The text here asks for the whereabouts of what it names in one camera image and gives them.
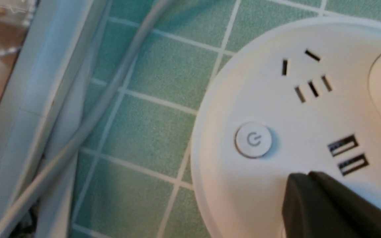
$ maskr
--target power button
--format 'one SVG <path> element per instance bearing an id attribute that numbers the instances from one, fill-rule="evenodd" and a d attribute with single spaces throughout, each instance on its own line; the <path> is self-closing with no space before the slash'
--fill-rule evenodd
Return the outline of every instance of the power button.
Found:
<path id="1" fill-rule="evenodd" d="M 236 133 L 236 148 L 243 156 L 258 158 L 269 151 L 272 139 L 269 129 L 258 122 L 243 124 Z"/>

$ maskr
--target tile floor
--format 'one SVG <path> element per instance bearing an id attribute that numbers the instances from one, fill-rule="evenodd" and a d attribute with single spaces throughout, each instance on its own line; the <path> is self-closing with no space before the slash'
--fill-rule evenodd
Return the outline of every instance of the tile floor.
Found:
<path id="1" fill-rule="evenodd" d="M 85 117 L 152 5 L 113 1 Z M 209 238 L 192 190 L 189 138 L 210 79 L 263 32 L 338 14 L 381 21 L 381 1 L 178 0 L 83 144 L 70 237 Z"/>

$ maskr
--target round power strip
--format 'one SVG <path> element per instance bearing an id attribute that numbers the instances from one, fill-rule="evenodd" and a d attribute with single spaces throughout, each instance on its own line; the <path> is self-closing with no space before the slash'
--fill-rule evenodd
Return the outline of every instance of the round power strip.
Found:
<path id="1" fill-rule="evenodd" d="M 192 180 L 212 238 L 282 238 L 287 176 L 324 171 L 381 209 L 381 115 L 369 71 L 381 23 L 312 18 L 239 51 L 192 134 Z"/>

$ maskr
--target electrical cord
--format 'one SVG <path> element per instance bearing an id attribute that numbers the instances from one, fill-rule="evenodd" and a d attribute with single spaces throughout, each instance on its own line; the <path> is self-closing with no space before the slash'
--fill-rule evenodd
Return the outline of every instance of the electrical cord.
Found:
<path id="1" fill-rule="evenodd" d="M 174 1 L 175 0 L 158 0 L 157 4 L 145 17 L 135 37 L 130 43 L 129 48 L 123 56 L 114 77 L 112 77 L 112 80 L 102 96 L 99 98 L 89 116 L 76 130 L 68 143 L 54 158 L 50 160 L 50 163 L 33 180 L 33 182 L 26 188 L 26 190 L 20 195 L 20 197 L 14 202 L 14 204 L 8 209 L 3 218 L 0 220 L 0 238 L 6 238 L 10 235 L 17 223 L 67 166 L 68 162 L 77 152 L 80 145 L 92 132 L 93 128 L 109 106 L 112 98 L 117 92 L 117 89 L 124 81 L 127 71 L 139 52 L 141 45 L 153 29 L 155 23 L 161 18 L 163 13 Z"/>

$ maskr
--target white grout line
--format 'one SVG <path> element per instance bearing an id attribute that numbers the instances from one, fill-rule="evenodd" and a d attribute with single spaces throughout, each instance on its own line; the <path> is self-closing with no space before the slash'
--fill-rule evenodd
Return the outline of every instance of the white grout line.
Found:
<path id="1" fill-rule="evenodd" d="M 320 11 L 318 12 L 319 17 L 322 17 L 324 15 L 326 5 L 327 5 L 327 0 L 321 0 Z"/>
<path id="2" fill-rule="evenodd" d="M 340 13 L 337 13 L 337 12 L 332 12 L 332 11 L 327 11 L 327 10 L 324 10 L 323 14 L 326 15 L 326 16 L 331 16 L 331 17 L 346 16 L 345 14 L 340 14 Z"/>
<path id="3" fill-rule="evenodd" d="M 230 20 L 229 20 L 229 23 L 227 24 L 226 32 L 224 33 L 224 37 L 221 42 L 221 50 L 225 50 L 227 43 L 229 42 L 230 33 L 232 32 L 234 20 L 236 19 L 236 15 L 237 15 L 237 11 L 239 9 L 240 3 L 241 3 L 241 0 L 236 0 L 236 2 L 234 3 L 232 14 L 230 16 Z M 222 59 L 223 59 L 223 53 L 219 52 L 217 55 L 216 63 L 214 63 L 213 70 L 211 71 L 210 82 L 217 75 Z"/>
<path id="4" fill-rule="evenodd" d="M 130 163 L 128 161 L 124 161 L 124 160 L 121 160 L 121 159 L 118 159 L 118 158 L 114 158 L 114 157 L 111 157 L 111 156 L 108 156 L 108 155 L 101 155 L 101 158 L 103 158 L 106 161 L 110 161 L 110 162 L 112 162 L 114 164 L 118 164 L 118 165 L 121 165 L 123 167 L 126 167 L 128 169 L 131 169 L 131 170 L 134 170 L 134 171 L 137 171 L 137 172 L 140 172 L 140 173 L 143 173 L 143 174 L 146 174 L 146 175 L 158 178 L 160 180 L 163 180 L 163 181 L 166 181 L 166 182 L 171 182 L 173 184 L 176 183 L 176 179 L 175 178 L 172 178 L 172 177 L 169 177 L 167 175 L 163 175 L 162 173 L 155 172 L 155 171 L 152 171 L 150 169 L 147 169 L 147 168 L 144 168 L 144 167 L 132 164 L 132 163 Z"/>
<path id="5" fill-rule="evenodd" d="M 99 80 L 97 78 L 92 78 L 91 83 L 94 83 L 94 84 L 97 84 L 97 85 L 103 86 L 103 87 L 105 87 L 107 85 L 106 82 L 104 82 L 102 80 Z M 133 96 L 135 98 L 140 98 L 140 99 L 143 99 L 143 100 L 146 100 L 146 101 L 153 102 L 155 104 L 163 105 L 165 107 L 170 107 L 170 108 L 182 111 L 184 113 L 192 114 L 192 115 L 195 115 L 195 116 L 198 113 L 198 111 L 195 110 L 195 109 L 192 109 L 192 108 L 189 108 L 189 107 L 185 107 L 185 106 L 182 106 L 180 104 L 177 104 L 177 103 L 174 103 L 174 102 L 171 102 L 171 101 L 166 101 L 166 100 L 163 100 L 163 99 L 160 99 L 160 98 L 156 98 L 156 97 L 153 97 L 153 96 L 149 96 L 149 95 L 146 95 L 146 94 L 135 92 L 135 91 L 132 91 L 132 90 L 126 90 L 126 94 L 130 95 L 130 96 Z"/>
<path id="6" fill-rule="evenodd" d="M 295 2 L 291 2 L 291 1 L 287 1 L 287 0 L 267 0 L 267 1 L 278 3 L 278 4 L 282 4 L 282 5 L 286 5 L 286 6 L 295 7 L 295 8 L 298 8 L 298 9 L 312 11 L 312 12 L 316 12 L 316 13 L 319 13 L 319 10 L 320 10 L 319 8 L 316 8 L 316 7 L 307 6 L 307 5 L 304 5 L 304 4 L 295 3 Z"/>
<path id="7" fill-rule="evenodd" d="M 110 17 L 108 20 L 110 22 L 113 22 L 113 23 L 124 24 L 124 25 L 128 25 L 128 26 L 131 26 L 131 27 L 136 27 L 136 28 L 138 28 L 140 26 L 139 23 L 135 23 L 135 22 L 132 22 L 132 21 L 129 21 L 129 20 L 125 20 L 125 19 L 119 19 L 119 18 Z M 231 51 L 228 51 L 228 50 L 221 50 L 218 47 L 207 45 L 207 44 L 204 44 L 204 43 L 201 43 L 201 42 L 196 42 L 196 41 L 193 41 L 193 40 L 190 40 L 190 39 L 186 39 L 186 38 L 183 38 L 181 36 L 176 36 L 174 34 L 167 33 L 167 32 L 161 31 L 161 30 L 153 29 L 152 32 L 154 34 L 157 34 L 157 35 L 160 35 L 160 36 L 164 36 L 164 37 L 167 37 L 167 38 L 170 38 L 170 39 L 174 39 L 174 40 L 177 40 L 179 42 L 183 42 L 183 43 L 186 43 L 186 44 L 189 44 L 189 45 L 194 45 L 194 46 L 206 49 L 206 50 L 212 50 L 212 51 L 215 51 L 215 52 L 218 52 L 218 53 L 221 52 L 221 53 L 223 53 L 225 55 L 228 55 L 228 56 L 234 56 L 235 55 L 234 52 L 231 52 Z"/>
<path id="8" fill-rule="evenodd" d="M 100 159 L 100 154 L 101 154 L 101 151 L 103 150 L 103 145 L 104 145 L 105 141 L 107 140 L 108 134 L 109 134 L 110 129 L 111 129 L 112 122 L 114 121 L 115 115 L 117 114 L 117 111 L 120 108 L 121 101 L 124 98 L 124 94 L 126 92 L 125 89 L 129 85 L 130 78 L 132 77 L 133 71 L 135 70 L 137 58 L 138 58 L 138 56 L 135 57 L 132 65 L 130 66 L 129 71 L 127 72 L 126 78 L 125 78 L 124 83 L 123 83 L 124 87 L 120 90 L 118 98 L 114 103 L 114 107 L 113 107 L 113 109 L 110 113 L 110 116 L 107 120 L 107 123 L 104 127 L 103 134 L 102 134 L 101 139 L 98 143 L 97 154 L 94 156 L 94 161 L 92 161 L 92 165 L 89 169 L 88 175 L 86 176 L 86 180 L 85 180 L 85 183 L 83 185 L 82 191 L 80 191 L 79 198 L 77 199 L 76 207 L 73 210 L 73 216 L 72 216 L 73 223 L 76 221 L 76 218 L 79 214 L 80 207 L 82 206 L 82 203 L 83 203 L 83 199 L 85 198 L 86 192 L 88 191 L 89 184 L 91 183 L 91 179 L 94 175 L 95 169 L 96 169 L 98 161 Z"/>
<path id="9" fill-rule="evenodd" d="M 86 153 L 88 155 L 94 155 L 94 156 L 98 154 L 97 151 L 94 151 L 92 149 L 85 148 L 85 147 L 81 147 L 80 148 L 80 152 Z M 105 154 L 102 154 L 102 153 L 99 155 L 99 157 L 101 159 L 104 159 L 106 161 L 110 161 L 112 163 L 121 165 L 121 166 L 126 167 L 128 169 L 132 169 L 134 171 L 137 171 L 137 172 L 140 172 L 140 173 L 152 176 L 154 178 L 157 178 L 157 179 L 160 179 L 160 180 L 163 180 L 163 181 L 166 181 L 166 182 L 171 182 L 172 184 L 179 184 L 180 187 L 187 188 L 189 190 L 193 190 L 193 185 L 192 184 L 190 184 L 188 182 L 178 181 L 177 178 L 172 178 L 170 176 L 163 175 L 162 173 L 155 172 L 155 171 L 152 171 L 150 169 L 147 169 L 147 168 L 144 168 L 144 167 L 132 164 L 130 162 L 124 161 L 122 159 L 115 158 L 115 157 L 112 157 L 112 156 L 109 156 L 109 155 L 105 155 Z"/>
<path id="10" fill-rule="evenodd" d="M 180 182 L 182 181 L 183 175 L 186 170 L 186 165 L 188 164 L 189 157 L 191 155 L 191 139 L 189 139 L 188 146 L 183 155 L 182 163 L 180 164 L 179 171 L 177 172 L 176 184 L 174 184 L 173 191 L 171 192 L 170 199 L 168 200 L 167 207 L 161 220 L 160 228 L 158 229 L 157 238 L 163 238 L 165 227 L 167 226 L 168 218 L 170 217 L 171 210 L 173 209 L 174 201 L 176 200 L 177 194 L 180 188 Z"/>
<path id="11" fill-rule="evenodd" d="M 176 109 L 176 110 L 180 110 L 182 112 L 189 113 L 189 114 L 192 114 L 192 115 L 195 115 L 195 116 L 198 113 L 198 111 L 195 110 L 195 109 L 192 109 L 192 108 L 189 108 L 189 107 L 185 107 L 185 106 L 173 103 L 171 101 L 166 101 L 166 100 L 162 100 L 162 99 L 159 99 L 159 98 L 148 96 L 148 95 L 145 95 L 145 94 L 142 94 L 142 93 L 134 92 L 134 91 L 131 91 L 131 90 L 127 90 L 126 94 L 130 95 L 130 96 L 134 96 L 135 98 L 144 99 L 144 100 L 156 103 L 156 104 L 160 104 L 160 105 L 163 105 L 163 106 L 166 106 L 166 107 L 170 107 L 170 108 L 173 108 L 173 109 Z"/>
<path id="12" fill-rule="evenodd" d="M 72 229 L 77 230 L 78 232 L 82 232 L 83 234 L 89 235 L 89 236 L 94 237 L 94 238 L 111 238 L 108 235 L 103 235 L 99 232 L 96 232 L 96 231 L 91 230 L 91 229 L 87 229 L 87 228 L 80 226 L 78 224 L 75 224 L 75 223 L 71 227 L 72 227 Z"/>
<path id="13" fill-rule="evenodd" d="M 180 182 L 180 187 L 187 188 L 187 189 L 193 191 L 193 185 L 190 184 L 190 183 L 188 183 L 188 182 L 183 182 L 183 181 L 181 181 L 181 182 Z"/>

